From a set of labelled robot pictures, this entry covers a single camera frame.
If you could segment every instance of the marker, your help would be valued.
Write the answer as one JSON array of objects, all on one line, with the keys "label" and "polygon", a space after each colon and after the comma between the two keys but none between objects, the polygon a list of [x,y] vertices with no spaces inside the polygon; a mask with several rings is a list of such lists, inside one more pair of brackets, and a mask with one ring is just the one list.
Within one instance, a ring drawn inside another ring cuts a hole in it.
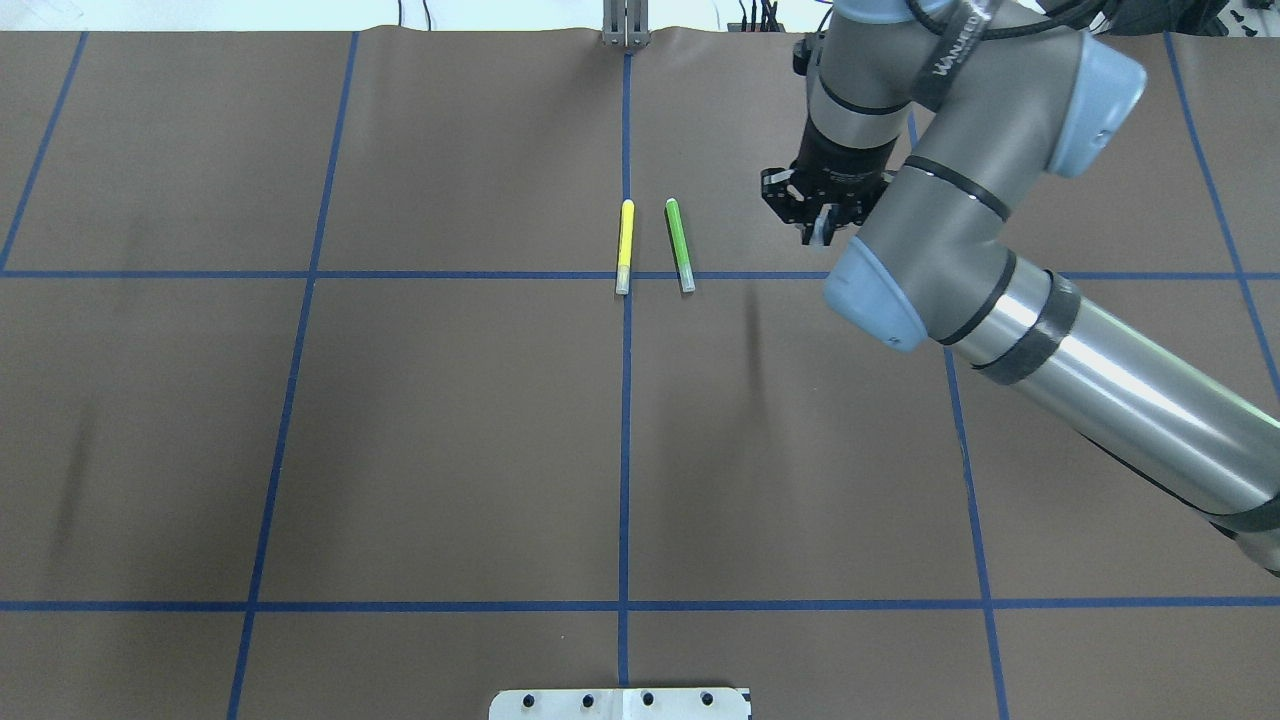
[{"label": "marker", "polygon": [[613,292],[631,292],[631,233],[635,231],[636,204],[631,199],[622,201],[622,225],[618,228],[618,282]]},{"label": "marker", "polygon": [[671,247],[676,251],[676,272],[680,273],[681,292],[694,292],[694,268],[689,264],[689,246],[685,245],[685,224],[680,220],[680,202],[667,199],[667,225],[671,228]]}]

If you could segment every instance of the black band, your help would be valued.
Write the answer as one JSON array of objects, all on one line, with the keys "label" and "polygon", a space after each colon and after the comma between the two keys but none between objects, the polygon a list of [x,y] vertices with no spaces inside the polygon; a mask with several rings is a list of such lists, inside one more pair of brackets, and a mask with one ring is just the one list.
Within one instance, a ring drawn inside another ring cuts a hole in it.
[{"label": "black band", "polygon": [[892,115],[893,113],[911,104],[910,100],[904,100],[902,102],[899,102],[897,105],[893,105],[891,108],[868,108],[865,105],[850,102],[849,100],[845,100],[844,97],[837,95],[836,91],[832,90],[829,85],[827,85],[827,81],[823,79],[820,74],[818,76],[818,82],[822,85],[822,88],[827,91],[827,96],[831,97],[832,101],[836,102],[836,105],[840,105],[841,108],[854,113],[861,113],[864,115]]},{"label": "black band", "polygon": [[[883,176],[896,142],[897,138],[893,138],[879,147],[845,147],[822,135],[813,118],[809,118],[800,137],[800,152],[795,163],[797,177],[792,178],[792,184],[810,197],[818,191],[845,195],[868,190]],[[810,182],[818,184],[810,187]]]},{"label": "black band", "polygon": [[1005,291],[1009,290],[1009,283],[1014,279],[1014,269],[1016,266],[1018,255],[1015,255],[1012,250],[1006,250],[1005,269],[1001,270],[1000,279],[996,281],[996,287],[991,290],[991,295],[988,295],[987,300],[982,302],[982,307],[978,307],[978,311],[973,314],[973,318],[969,318],[969,322],[960,325],[959,331],[948,334],[938,342],[942,345],[955,345],[968,337],[974,328],[982,324],[982,322],[987,319],[987,315],[991,314],[991,309],[996,306],[996,301],[1000,300],[1000,296],[1005,295]]},{"label": "black band", "polygon": [[1222,533],[1224,536],[1226,536],[1226,537],[1229,537],[1231,539],[1235,539],[1235,536],[1239,534],[1239,533],[1266,533],[1268,530],[1280,529],[1280,495],[1277,495],[1276,497],[1272,497],[1271,500],[1263,502],[1262,505],[1260,505],[1260,506],[1257,506],[1257,507],[1254,507],[1252,510],[1245,510],[1243,512],[1230,512],[1230,514],[1226,514],[1226,515],[1216,515],[1213,512],[1206,512],[1206,511],[1201,510],[1199,507],[1196,507],[1194,505],[1192,505],[1190,501],[1188,501],[1183,496],[1180,496],[1176,492],[1166,488],[1164,484],[1156,482],[1156,479],[1152,478],[1151,475],[1148,475],[1147,473],[1143,473],[1138,468],[1134,468],[1133,464],[1130,464],[1129,461],[1126,461],[1124,457],[1120,457],[1115,452],[1111,452],[1106,447],[1102,447],[1102,445],[1100,442],[1097,442],[1096,439],[1091,438],[1089,436],[1083,436],[1083,437],[1084,437],[1084,439],[1092,442],[1094,447],[1097,447],[1102,452],[1106,452],[1107,455],[1110,455],[1114,460],[1116,460],[1117,462],[1120,462],[1125,468],[1133,470],[1142,479],[1144,479],[1148,483],[1156,486],[1157,488],[1165,491],[1165,493],[1167,493],[1170,497],[1172,497],[1178,502],[1181,502],[1187,507],[1190,507],[1196,512],[1199,512],[1201,516],[1203,516],[1215,528],[1217,528],[1217,532]]},{"label": "black band", "polygon": [[1230,515],[1213,515],[1201,511],[1210,523],[1220,528],[1235,530],[1236,533],[1265,533],[1280,529],[1280,496],[1272,497],[1253,510],[1233,512]]},{"label": "black band", "polygon": [[911,85],[911,100],[934,113],[942,106],[943,99],[951,91],[964,61],[982,41],[982,32],[1000,9],[1001,0],[959,0],[956,9],[947,20],[946,29],[933,46],[933,53],[915,74]]},{"label": "black band", "polygon": [[923,170],[931,176],[947,181],[948,183],[956,186],[956,190],[960,192],[989,208],[992,213],[1000,215],[1002,222],[1009,222],[1009,217],[1014,214],[1012,209],[1009,205],[1005,205],[1004,200],[996,197],[996,193],[991,192],[986,187],[982,187],[969,177],[943,165],[942,163],[929,160],[922,155],[911,155],[902,161],[902,167],[915,168],[916,170]]},{"label": "black band", "polygon": [[1048,300],[1036,324],[1004,355],[986,365],[974,365],[974,370],[996,384],[1011,386],[1038,370],[1057,352],[1080,314],[1080,291],[1062,275],[1050,273],[1050,278]]}]

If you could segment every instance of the green marker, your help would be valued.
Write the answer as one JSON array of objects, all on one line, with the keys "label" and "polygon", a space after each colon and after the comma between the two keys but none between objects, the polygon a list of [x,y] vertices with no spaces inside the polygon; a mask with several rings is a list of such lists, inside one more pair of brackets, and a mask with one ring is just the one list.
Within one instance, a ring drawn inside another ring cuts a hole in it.
[{"label": "green marker", "polygon": [[676,272],[680,273],[681,292],[694,292],[694,268],[689,264],[689,246],[685,245],[685,223],[680,220],[680,202],[667,200],[667,227],[671,228],[671,247],[676,251]]}]

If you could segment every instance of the metal bracket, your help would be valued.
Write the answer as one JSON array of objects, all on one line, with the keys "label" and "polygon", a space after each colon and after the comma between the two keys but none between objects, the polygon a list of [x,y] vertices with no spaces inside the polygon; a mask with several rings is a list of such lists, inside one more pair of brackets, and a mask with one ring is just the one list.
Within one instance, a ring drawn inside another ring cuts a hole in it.
[{"label": "metal bracket", "polygon": [[602,40],[613,47],[649,45],[649,0],[604,0]]},{"label": "metal bracket", "polygon": [[745,688],[504,691],[489,720],[751,720]]}]

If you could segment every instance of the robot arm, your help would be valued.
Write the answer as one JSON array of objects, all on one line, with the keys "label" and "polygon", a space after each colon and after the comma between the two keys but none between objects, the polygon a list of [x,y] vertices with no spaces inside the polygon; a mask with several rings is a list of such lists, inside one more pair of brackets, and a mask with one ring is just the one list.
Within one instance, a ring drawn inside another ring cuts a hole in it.
[{"label": "robot arm", "polygon": [[[923,10],[946,20],[986,6]],[[1009,4],[989,19],[1043,18]],[[764,170],[762,193],[806,243],[861,225],[826,282],[828,305],[895,350],[952,347],[1280,577],[1280,423],[996,240],[1041,173],[1088,167],[1146,73],[1066,27],[951,50],[904,0],[837,0],[826,38],[797,47],[809,119],[796,161]],[[951,86],[890,182],[918,76],[934,70],[955,70]]]}]

